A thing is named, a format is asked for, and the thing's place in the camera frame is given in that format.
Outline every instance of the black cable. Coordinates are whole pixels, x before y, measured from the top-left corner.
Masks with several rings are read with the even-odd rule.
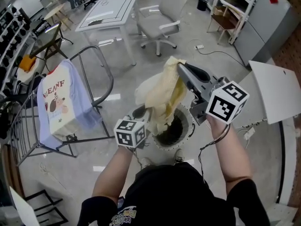
[[[197,52],[199,52],[199,53],[202,54],[202,55],[210,55],[210,54],[213,54],[213,53],[224,53],[224,54],[230,56],[231,58],[233,58],[231,55],[229,55],[229,54],[227,54],[226,52],[223,52],[223,51],[213,51],[213,52],[208,53],[208,54],[203,54],[203,53],[201,53],[201,52],[198,50],[197,47],[195,47],[195,48],[197,49]],[[234,59],[237,63],[239,63],[240,65],[242,65],[242,66],[244,67],[244,65],[243,65],[241,62],[239,62],[237,59],[235,59],[235,58],[233,58],[233,59]]]
[[[226,135],[228,134],[229,130],[230,130],[230,125],[226,125],[225,129],[222,131],[222,133],[220,134],[220,136],[217,139],[215,139],[212,142],[208,143],[206,146],[200,148],[200,152],[199,152],[199,155],[198,155],[198,161],[201,164],[201,172],[202,172],[202,177],[203,177],[204,182],[205,182],[205,179],[204,179],[203,164],[202,164],[202,160],[201,160],[201,153],[202,153],[203,150],[205,150],[210,145],[214,145],[214,144],[220,142],[221,140],[223,140],[226,137]]]

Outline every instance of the cartoon dog print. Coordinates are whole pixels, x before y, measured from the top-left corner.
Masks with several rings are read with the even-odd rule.
[[[68,113],[68,107],[63,104],[65,98],[59,98],[55,93],[55,98],[51,101],[49,110],[50,112],[54,112],[55,110],[62,109],[62,113]]]

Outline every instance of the person's right arm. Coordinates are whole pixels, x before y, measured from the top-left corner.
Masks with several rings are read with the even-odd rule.
[[[207,116],[207,119],[211,125],[213,138],[217,138],[226,124],[212,116]],[[216,150],[226,181],[226,191],[229,194],[237,183],[252,177],[249,157],[232,126],[226,137],[216,144]]]

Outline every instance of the gray metal frame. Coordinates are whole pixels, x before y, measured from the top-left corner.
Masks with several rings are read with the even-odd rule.
[[[84,51],[86,51],[87,49],[95,49],[96,50],[95,52],[99,54],[99,58],[101,58],[103,68],[106,70],[106,73],[109,76],[109,80],[110,80],[109,88],[107,89],[105,94],[101,98],[97,99],[96,101],[94,101],[94,99],[93,99],[91,88],[90,88],[89,82],[87,80],[86,72],[85,72],[84,65],[83,65],[82,58],[81,58],[81,54]],[[77,56],[79,57],[80,65],[81,65],[81,68],[82,68],[82,71],[84,74],[84,79],[87,84],[87,89],[88,89],[89,95],[92,100],[92,106],[95,107],[96,111],[100,114],[99,109],[102,107],[99,104],[107,98],[107,96],[111,93],[111,91],[113,89],[114,79],[113,79],[112,73],[103,57],[101,50],[95,45],[90,45],[90,46],[83,48],[79,53],[74,55],[70,60],[73,60]],[[103,129],[106,134],[105,137],[78,140],[76,135],[74,134],[73,136],[66,136],[66,140],[63,141],[62,145],[57,147],[56,150],[45,146],[38,140],[35,118],[38,118],[39,116],[34,114],[34,111],[33,111],[33,108],[35,106],[37,106],[37,102],[36,102],[37,101],[36,100],[37,90],[38,90],[38,88],[36,88],[34,91],[32,91],[32,93],[29,94],[26,101],[24,102],[24,104],[21,106],[18,113],[16,114],[16,116],[11,124],[11,127],[10,127],[10,142],[11,142],[11,146],[16,148],[16,150],[13,150],[13,153],[14,153],[14,159],[15,159],[17,167],[19,167],[21,165],[21,163],[27,157],[46,154],[46,153],[58,153],[61,155],[76,158],[77,156],[74,155],[70,144],[115,138],[114,136],[109,135],[108,130],[107,130],[104,122],[102,121]],[[27,115],[27,112],[26,112],[26,110],[29,108],[31,108],[31,115]],[[29,133],[28,133],[29,125],[27,123],[28,119],[29,120],[31,119],[31,121],[32,121],[33,133],[34,133],[34,143],[31,143],[31,140],[29,137]],[[70,154],[59,151],[59,149],[64,145],[68,145]],[[36,148],[43,148],[46,151],[42,152],[42,153],[32,153],[34,151],[34,149],[36,149]]]

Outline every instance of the person's right hand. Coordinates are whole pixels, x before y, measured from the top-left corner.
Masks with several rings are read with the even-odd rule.
[[[226,124],[211,115],[207,115],[206,118],[210,123],[212,136],[216,139],[224,131]]]

